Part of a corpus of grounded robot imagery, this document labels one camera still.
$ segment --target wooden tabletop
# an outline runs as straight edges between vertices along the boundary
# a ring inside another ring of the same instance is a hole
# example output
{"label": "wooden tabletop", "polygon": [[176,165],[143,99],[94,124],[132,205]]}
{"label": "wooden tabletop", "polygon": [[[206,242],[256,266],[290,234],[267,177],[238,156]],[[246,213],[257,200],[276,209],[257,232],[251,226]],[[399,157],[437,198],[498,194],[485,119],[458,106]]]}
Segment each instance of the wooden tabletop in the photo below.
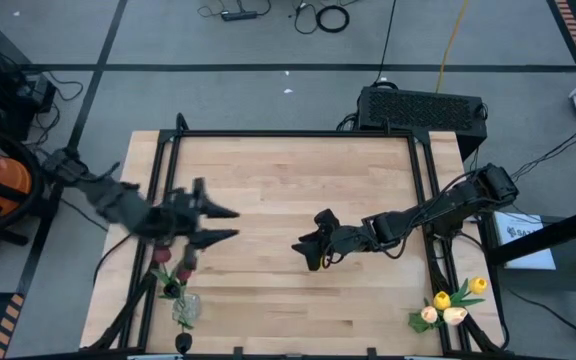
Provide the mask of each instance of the wooden tabletop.
{"label": "wooden tabletop", "polygon": [[[158,132],[134,132],[122,181],[147,192]],[[463,173],[453,133],[431,134],[440,186]],[[161,199],[168,153],[163,160],[157,199]],[[425,172],[423,152],[422,173]],[[302,353],[363,355],[440,355],[436,331],[416,334],[408,313],[423,307],[432,291],[421,231],[410,235],[404,256],[390,260],[379,253],[351,254],[327,270],[309,272],[290,245],[316,229],[313,217],[330,208],[342,224],[360,225],[362,217],[417,205],[408,146],[396,138],[183,138],[175,187],[190,187],[204,177],[216,203],[241,213],[238,219],[205,220],[206,228],[234,228],[240,234],[199,256],[188,292],[201,299],[201,316],[191,331],[193,353]],[[430,193],[425,178],[426,196]],[[474,225],[464,232],[479,238]],[[125,232],[111,226],[105,251]],[[171,248],[176,262],[184,239]],[[81,345],[94,342],[126,300],[136,249],[129,241],[109,256],[93,291]],[[481,251],[455,239],[460,281],[488,277]],[[487,301],[470,308],[490,339],[503,335],[492,290]],[[174,353],[179,325],[172,302],[156,299],[147,351]],[[134,315],[130,344],[136,344],[142,316]],[[451,331],[454,348],[456,332]]]}

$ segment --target yellow flower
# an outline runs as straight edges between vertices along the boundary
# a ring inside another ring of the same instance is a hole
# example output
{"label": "yellow flower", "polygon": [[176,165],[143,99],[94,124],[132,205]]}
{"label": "yellow flower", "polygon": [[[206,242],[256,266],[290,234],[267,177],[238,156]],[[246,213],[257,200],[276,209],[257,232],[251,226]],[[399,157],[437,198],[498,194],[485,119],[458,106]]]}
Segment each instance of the yellow flower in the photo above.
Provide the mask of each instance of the yellow flower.
{"label": "yellow flower", "polygon": [[428,324],[434,324],[437,321],[437,310],[432,306],[426,306],[421,309],[421,318]]}
{"label": "yellow flower", "polygon": [[488,281],[486,281],[486,279],[481,277],[473,278],[468,283],[468,289],[470,290],[471,293],[475,295],[483,294],[484,291],[486,291],[487,287],[488,287]]}
{"label": "yellow flower", "polygon": [[468,315],[468,310],[464,308],[448,308],[444,310],[444,321],[448,325],[459,325]]}
{"label": "yellow flower", "polygon": [[440,291],[435,295],[432,301],[437,310],[446,310],[450,307],[450,296],[443,291]]}

